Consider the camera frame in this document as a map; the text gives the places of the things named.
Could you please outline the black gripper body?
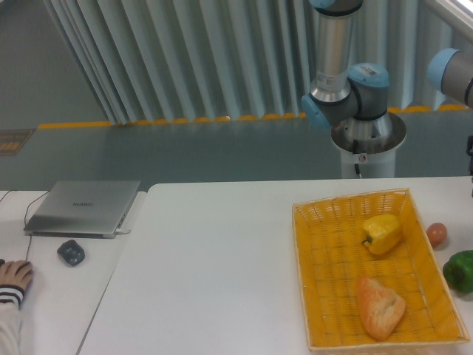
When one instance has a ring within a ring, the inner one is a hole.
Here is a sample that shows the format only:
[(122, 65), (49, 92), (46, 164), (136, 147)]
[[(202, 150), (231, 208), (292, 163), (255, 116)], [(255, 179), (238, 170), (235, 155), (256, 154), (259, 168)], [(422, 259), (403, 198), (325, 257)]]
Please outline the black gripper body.
[(469, 156), (469, 175), (473, 175), (473, 135), (470, 135), (467, 139), (466, 154)]

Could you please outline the cream sleeved forearm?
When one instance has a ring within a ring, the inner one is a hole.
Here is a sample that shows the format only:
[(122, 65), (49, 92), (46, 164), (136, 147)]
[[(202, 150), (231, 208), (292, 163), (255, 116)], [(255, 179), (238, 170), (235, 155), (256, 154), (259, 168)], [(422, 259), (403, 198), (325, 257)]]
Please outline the cream sleeved forearm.
[(13, 285), (1, 285), (1, 354), (20, 354), (20, 307), (24, 292)]

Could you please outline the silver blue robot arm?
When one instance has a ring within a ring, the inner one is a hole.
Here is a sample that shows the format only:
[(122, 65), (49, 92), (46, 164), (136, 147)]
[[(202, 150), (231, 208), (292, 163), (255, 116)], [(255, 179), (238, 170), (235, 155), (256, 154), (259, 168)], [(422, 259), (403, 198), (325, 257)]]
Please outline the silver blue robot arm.
[[(348, 66), (355, 13), (363, 1), (309, 1), (319, 14), (316, 77), (302, 109), (312, 125), (331, 129), (342, 178), (393, 178), (405, 123), (387, 109), (389, 74), (374, 63)], [(424, 1), (472, 41), (472, 1)], [(472, 53), (447, 48), (427, 68), (432, 87), (472, 109)]]

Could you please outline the person's hand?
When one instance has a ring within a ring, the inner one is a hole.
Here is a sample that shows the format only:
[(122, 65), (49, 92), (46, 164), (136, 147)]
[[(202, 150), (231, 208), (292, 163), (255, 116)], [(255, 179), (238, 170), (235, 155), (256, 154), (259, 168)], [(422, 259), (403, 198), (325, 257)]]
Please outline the person's hand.
[(33, 280), (33, 264), (26, 260), (1, 264), (1, 303), (20, 308)]

